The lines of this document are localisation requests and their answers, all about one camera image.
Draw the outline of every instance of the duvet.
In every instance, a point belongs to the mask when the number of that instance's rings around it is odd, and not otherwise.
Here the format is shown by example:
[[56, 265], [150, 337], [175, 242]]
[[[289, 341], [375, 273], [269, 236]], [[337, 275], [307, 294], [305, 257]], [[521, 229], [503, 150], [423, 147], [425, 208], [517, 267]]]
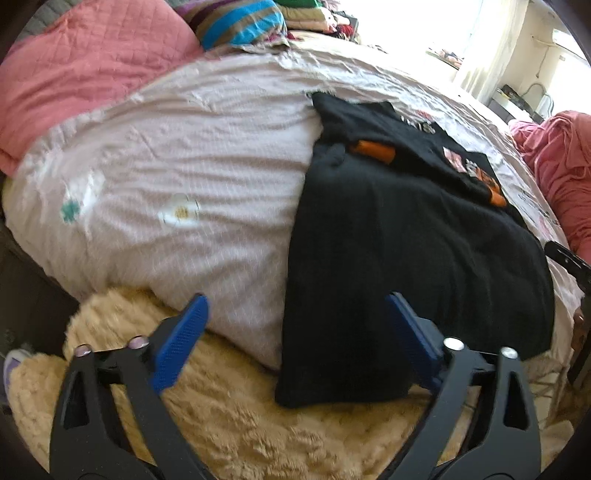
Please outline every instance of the duvet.
[[[149, 287], [176, 309], [207, 294], [210, 328], [277, 369], [291, 229], [321, 132], [309, 98], [318, 90], [432, 118], [488, 156], [542, 242], [566, 243], [496, 119], [395, 70], [386, 54], [327, 37], [197, 59], [54, 126], [5, 192], [7, 225], [80, 300], [120, 284]], [[567, 365], [579, 301], [574, 281], [550, 268], [556, 321], [540, 375]]]

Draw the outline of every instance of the white wall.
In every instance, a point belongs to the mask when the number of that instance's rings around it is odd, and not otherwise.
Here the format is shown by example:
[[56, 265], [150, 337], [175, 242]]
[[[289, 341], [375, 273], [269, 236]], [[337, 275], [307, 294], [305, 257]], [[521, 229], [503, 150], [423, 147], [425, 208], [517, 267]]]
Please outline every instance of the white wall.
[[499, 87], [508, 84], [520, 95], [536, 82], [550, 86], [562, 50], [540, 44], [533, 37], [551, 43], [555, 28], [568, 31], [560, 19], [544, 7], [530, 3], [515, 51], [503, 75]]

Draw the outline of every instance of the purple shoe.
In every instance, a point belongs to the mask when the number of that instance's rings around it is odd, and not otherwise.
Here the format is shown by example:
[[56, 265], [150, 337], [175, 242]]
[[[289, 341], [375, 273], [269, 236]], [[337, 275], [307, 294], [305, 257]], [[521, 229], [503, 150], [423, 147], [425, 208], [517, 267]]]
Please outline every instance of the purple shoe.
[[23, 348], [18, 348], [16, 350], [10, 350], [6, 355], [4, 360], [4, 368], [2, 379], [3, 379], [3, 386], [4, 391], [0, 392], [0, 401], [2, 403], [8, 404], [8, 388], [10, 387], [10, 374], [11, 372], [18, 367], [25, 359], [32, 357], [33, 355], [27, 352]]

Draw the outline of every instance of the pink quilted blanket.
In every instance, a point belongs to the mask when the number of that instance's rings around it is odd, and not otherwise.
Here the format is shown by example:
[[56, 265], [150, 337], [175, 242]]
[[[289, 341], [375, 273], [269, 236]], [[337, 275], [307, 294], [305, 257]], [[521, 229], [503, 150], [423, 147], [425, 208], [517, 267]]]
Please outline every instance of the pink quilted blanket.
[[203, 53], [164, 0], [85, 0], [0, 64], [0, 169], [63, 120], [122, 99]]

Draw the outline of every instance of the window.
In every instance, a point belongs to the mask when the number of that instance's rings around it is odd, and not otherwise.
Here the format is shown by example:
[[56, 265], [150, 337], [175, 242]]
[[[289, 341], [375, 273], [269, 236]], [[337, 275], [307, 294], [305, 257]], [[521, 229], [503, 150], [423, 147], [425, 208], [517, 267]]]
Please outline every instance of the window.
[[421, 69], [428, 48], [462, 58], [484, 0], [348, 0], [363, 43], [379, 45], [409, 73]]

